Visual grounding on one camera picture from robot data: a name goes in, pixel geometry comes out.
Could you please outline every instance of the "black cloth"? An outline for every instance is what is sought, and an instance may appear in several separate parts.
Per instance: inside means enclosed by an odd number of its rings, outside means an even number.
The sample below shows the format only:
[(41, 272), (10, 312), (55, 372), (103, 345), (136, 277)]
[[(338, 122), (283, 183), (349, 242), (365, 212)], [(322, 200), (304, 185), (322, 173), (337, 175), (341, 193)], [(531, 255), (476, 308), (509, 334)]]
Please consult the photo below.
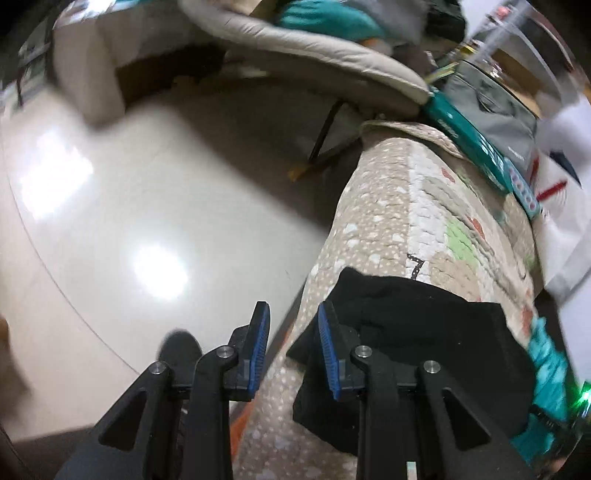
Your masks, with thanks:
[[(341, 325), (390, 360), (442, 364), (509, 436), (528, 419), (535, 369), (505, 323), (501, 306), (472, 303), (401, 277), (367, 277), (345, 268), (330, 293)], [(317, 317), (287, 356), (306, 365), (293, 419), (342, 452), (357, 454), (359, 403), (339, 403), (326, 380)]]
[(550, 152), (550, 158), (552, 160), (554, 160), (558, 165), (560, 165), (566, 173), (568, 173), (571, 177), (573, 177), (574, 180), (579, 184), (579, 186), (581, 185), (581, 181), (579, 180), (579, 176), (577, 175), (577, 173), (574, 170), (573, 164), (571, 162), (569, 162), (569, 159), (566, 158), (566, 155), (564, 155), (564, 152), (552, 150)]
[(452, 40), (464, 41), (466, 18), (457, 0), (428, 0), (429, 12), (425, 33)]

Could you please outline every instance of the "gray bag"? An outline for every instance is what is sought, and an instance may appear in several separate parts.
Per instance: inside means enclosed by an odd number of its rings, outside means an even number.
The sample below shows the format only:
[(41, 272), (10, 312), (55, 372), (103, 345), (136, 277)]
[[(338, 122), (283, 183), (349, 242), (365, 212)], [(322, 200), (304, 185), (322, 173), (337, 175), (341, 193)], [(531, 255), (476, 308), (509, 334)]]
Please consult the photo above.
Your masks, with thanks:
[(527, 178), (534, 154), (535, 115), (509, 90), (466, 61), (459, 63), (443, 93)]

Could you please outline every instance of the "red mark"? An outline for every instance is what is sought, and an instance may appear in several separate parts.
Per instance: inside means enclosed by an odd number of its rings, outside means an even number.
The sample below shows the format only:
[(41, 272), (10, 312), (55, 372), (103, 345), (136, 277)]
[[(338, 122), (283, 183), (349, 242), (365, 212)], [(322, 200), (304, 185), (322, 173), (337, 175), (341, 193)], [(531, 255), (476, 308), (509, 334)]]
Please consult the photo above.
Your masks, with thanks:
[(538, 176), (538, 170), (540, 169), (540, 157), (534, 158), (534, 165), (531, 167), (530, 185), (533, 185), (535, 178)]
[(534, 312), (529, 307), (523, 307), (521, 310), (521, 330), (528, 335), (531, 331), (531, 319), (534, 317)]
[(443, 176), (449, 179), (452, 183), (456, 182), (452, 175), (445, 168), (441, 167), (441, 173), (443, 173)]
[(484, 230), (482, 229), (482, 225), (480, 224), (480, 222), (478, 220), (476, 220), (475, 218), (470, 218), (470, 217), (468, 217), (468, 220), (470, 220), (472, 222), (472, 225), (474, 225), (474, 228), (480, 234), (480, 236), (484, 240), (486, 240), (486, 237), (484, 236)]
[(564, 190), (566, 188), (566, 180), (560, 181), (555, 185), (552, 185), (549, 189), (540, 192), (535, 198), (538, 202), (543, 202), (544, 200), (549, 199), (551, 196), (556, 195), (559, 191)]

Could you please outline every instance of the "dotted fabric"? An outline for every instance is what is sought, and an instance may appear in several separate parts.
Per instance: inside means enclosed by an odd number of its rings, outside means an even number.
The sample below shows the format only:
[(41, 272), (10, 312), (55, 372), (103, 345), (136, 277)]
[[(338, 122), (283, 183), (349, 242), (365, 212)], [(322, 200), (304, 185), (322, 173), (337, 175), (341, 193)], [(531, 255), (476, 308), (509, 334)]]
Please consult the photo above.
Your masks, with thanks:
[[(415, 278), (470, 301), (498, 302), (517, 341), (525, 346), (529, 340), (533, 290), (524, 255), (533, 251), (533, 240), (517, 252), (485, 206), (497, 200), (481, 200), (495, 193), (476, 192), (470, 178), (460, 179), (455, 170), (467, 161), (441, 132), (392, 122), (366, 124), (362, 132), (364, 152), (310, 271), (297, 320), (254, 401), (235, 459), (238, 480), (355, 478), (356, 457), (293, 422), (303, 369), (285, 357), (346, 265)], [(529, 224), (527, 230), (531, 237)]]

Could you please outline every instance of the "teal cloth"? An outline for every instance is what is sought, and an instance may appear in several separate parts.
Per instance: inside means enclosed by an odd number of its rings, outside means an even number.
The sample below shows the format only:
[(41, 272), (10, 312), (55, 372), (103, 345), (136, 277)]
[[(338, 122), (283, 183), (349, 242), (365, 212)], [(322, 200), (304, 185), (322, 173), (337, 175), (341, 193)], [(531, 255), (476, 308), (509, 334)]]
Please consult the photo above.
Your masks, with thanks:
[[(546, 319), (535, 318), (531, 324), (528, 352), (536, 368), (534, 403), (557, 420), (566, 420), (567, 401), (564, 381), (568, 362), (563, 353), (557, 352), (554, 342), (546, 333)], [(521, 456), (531, 463), (534, 457), (550, 448), (554, 436), (533, 415), (527, 429), (513, 438), (511, 443)]]
[(280, 14), (277, 25), (355, 42), (385, 37), (368, 14), (335, 0), (295, 0)]

